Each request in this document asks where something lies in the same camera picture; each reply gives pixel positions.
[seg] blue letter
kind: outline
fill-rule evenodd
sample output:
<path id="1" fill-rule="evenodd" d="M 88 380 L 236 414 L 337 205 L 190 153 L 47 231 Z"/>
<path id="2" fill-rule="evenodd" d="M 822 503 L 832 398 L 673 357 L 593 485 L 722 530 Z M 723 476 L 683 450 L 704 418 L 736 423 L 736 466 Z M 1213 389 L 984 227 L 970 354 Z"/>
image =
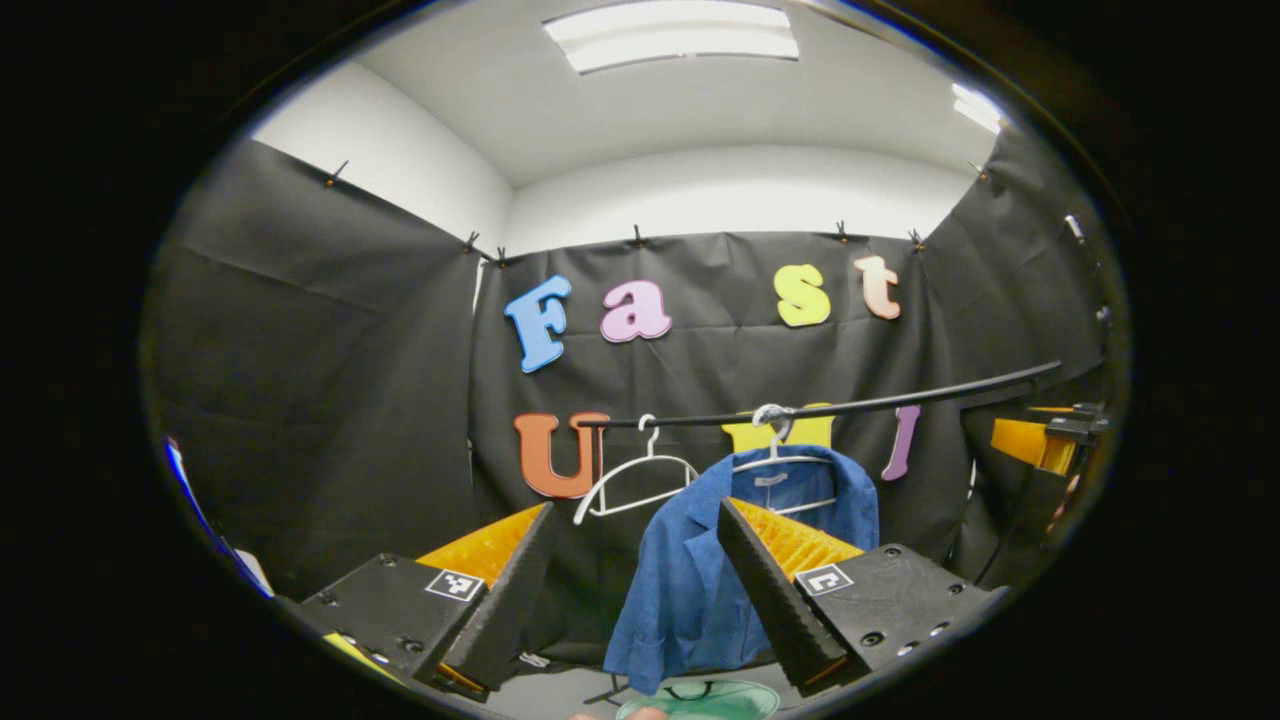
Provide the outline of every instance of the blue letter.
<path id="1" fill-rule="evenodd" d="M 564 354 L 564 345 L 552 340 L 547 331 L 564 332 L 564 306 L 553 296 L 568 297 L 572 290 L 562 275 L 552 275 L 543 284 L 507 304 L 503 314 L 516 322 L 516 334 L 525 348 L 525 357 L 520 361 L 521 370 L 532 373 Z M 540 305 L 543 300 L 547 300 L 545 310 Z"/>

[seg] black rod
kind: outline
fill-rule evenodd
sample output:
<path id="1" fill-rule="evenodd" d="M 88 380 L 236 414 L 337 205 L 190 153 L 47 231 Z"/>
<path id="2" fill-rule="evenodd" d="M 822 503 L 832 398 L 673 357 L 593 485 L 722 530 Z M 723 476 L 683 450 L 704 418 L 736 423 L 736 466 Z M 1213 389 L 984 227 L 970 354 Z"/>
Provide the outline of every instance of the black rod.
<path id="1" fill-rule="evenodd" d="M 890 407 L 904 407 L 906 405 L 919 405 L 922 402 L 937 402 L 941 400 L 954 400 L 956 397 L 965 397 L 969 395 L 978 395 L 979 392 L 987 392 L 992 389 L 1000 389 L 1002 387 L 1014 386 L 1030 380 L 1038 375 L 1043 375 L 1050 370 L 1056 370 L 1062 366 L 1061 360 L 1053 360 L 1052 363 L 1046 363 L 1043 365 L 1036 365 L 1034 368 L 1028 368 L 1025 370 L 1018 370 L 1016 373 L 1009 373 L 1007 375 L 996 375 L 995 378 L 987 378 L 984 380 L 974 380 L 972 383 L 964 383 L 950 387 L 940 387 L 934 389 L 925 389 L 920 392 L 911 392 L 908 395 L 895 395 L 892 397 L 877 397 L 874 400 L 858 400 L 854 402 L 844 402 L 840 405 L 828 405 L 826 407 L 797 407 L 788 413 L 791 418 L 826 418 L 828 415 L 845 415 L 849 413 L 858 411 L 872 411 L 872 410 L 886 410 Z M 701 415 L 692 418 L 658 418 L 657 420 L 649 420 L 645 423 L 646 428 L 653 428 L 658 425 L 731 425 L 750 423 L 751 414 L 746 415 Z M 639 419 L 635 420 L 586 420 L 579 423 L 584 428 L 635 428 L 640 424 Z"/>

